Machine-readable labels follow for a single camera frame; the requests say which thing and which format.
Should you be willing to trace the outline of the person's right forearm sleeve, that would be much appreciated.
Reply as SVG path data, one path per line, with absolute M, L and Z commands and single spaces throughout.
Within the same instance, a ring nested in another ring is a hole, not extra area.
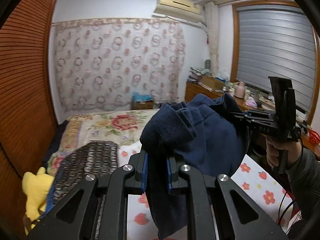
M 310 150 L 303 148 L 297 161 L 287 166 L 286 174 L 302 218 L 308 221 L 318 209 L 319 162 Z

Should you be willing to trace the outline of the person's right hand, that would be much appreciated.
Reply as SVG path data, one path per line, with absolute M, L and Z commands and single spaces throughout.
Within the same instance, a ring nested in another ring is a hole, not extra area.
M 266 137 L 266 158 L 272 167 L 278 167 L 284 163 L 285 167 L 293 165 L 301 156 L 301 142 L 276 142 L 270 136 Z

